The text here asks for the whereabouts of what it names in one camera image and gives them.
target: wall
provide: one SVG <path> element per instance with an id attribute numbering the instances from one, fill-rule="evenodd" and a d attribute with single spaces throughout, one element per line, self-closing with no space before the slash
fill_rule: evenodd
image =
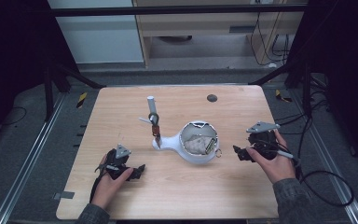
<path id="1" fill-rule="evenodd" d="M 51 8 L 132 7 L 131 0 L 48 0 Z M 76 63 L 142 63 L 134 16 L 57 18 Z"/>

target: gray cloth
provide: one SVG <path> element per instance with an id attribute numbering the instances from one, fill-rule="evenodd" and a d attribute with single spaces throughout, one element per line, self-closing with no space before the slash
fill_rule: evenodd
<path id="1" fill-rule="evenodd" d="M 87 204 L 83 212 L 80 214 L 76 224 L 103 224 L 109 222 L 109 214 L 107 214 L 102 208 L 94 204 Z"/>
<path id="2" fill-rule="evenodd" d="M 278 203 L 280 224 L 322 223 L 316 216 L 309 194 L 302 188 L 298 180 L 284 179 L 276 182 L 272 187 Z M 109 214 L 102 208 L 89 203 L 76 223 L 106 224 L 108 221 Z"/>
<path id="3" fill-rule="evenodd" d="M 283 179 L 272 187 L 278 203 L 280 224 L 322 223 L 312 207 L 310 195 L 302 188 L 297 179 Z"/>

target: dark sleeve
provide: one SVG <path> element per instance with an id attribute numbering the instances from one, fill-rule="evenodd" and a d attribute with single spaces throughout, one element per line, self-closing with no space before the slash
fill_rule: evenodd
<path id="1" fill-rule="evenodd" d="M 109 222 L 109 214 L 107 214 L 102 208 L 94 204 L 87 204 L 83 212 L 80 214 L 76 224 L 82 223 L 95 223 L 106 224 Z"/>
<path id="2" fill-rule="evenodd" d="M 310 195 L 297 179 L 284 179 L 276 182 L 272 187 L 278 203 L 281 224 L 322 223 L 312 207 Z"/>

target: hand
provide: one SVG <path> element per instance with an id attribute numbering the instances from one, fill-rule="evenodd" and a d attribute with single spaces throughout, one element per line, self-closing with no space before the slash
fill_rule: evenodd
<path id="1" fill-rule="evenodd" d="M 103 164 L 105 160 L 106 155 L 103 156 L 101 164 Z M 123 185 L 123 183 L 130 177 L 132 171 L 132 168 L 127 169 L 116 180 L 112 179 L 110 174 L 103 175 L 95 190 L 91 203 L 105 210 L 112 202 L 113 197 L 116 195 L 116 192 L 120 189 L 121 185 Z"/>
<path id="2" fill-rule="evenodd" d="M 286 141 L 277 130 L 275 130 L 275 137 L 283 148 L 287 147 Z M 272 184 L 283 179 L 296 178 L 295 167 L 290 159 L 278 154 L 273 160 L 269 161 L 251 147 L 247 147 L 246 150 L 252 159 L 261 166 Z"/>

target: person's right hand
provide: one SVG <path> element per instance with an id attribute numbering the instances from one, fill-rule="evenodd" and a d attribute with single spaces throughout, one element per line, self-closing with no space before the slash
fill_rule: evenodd
<path id="1" fill-rule="evenodd" d="M 275 130 L 275 136 L 278 143 L 281 144 L 283 148 L 286 148 L 286 141 L 277 130 Z M 252 159 L 261 166 L 272 184 L 283 179 L 296 178 L 296 171 L 292 160 L 278 154 L 273 160 L 269 161 L 251 147 L 247 147 L 246 150 Z"/>

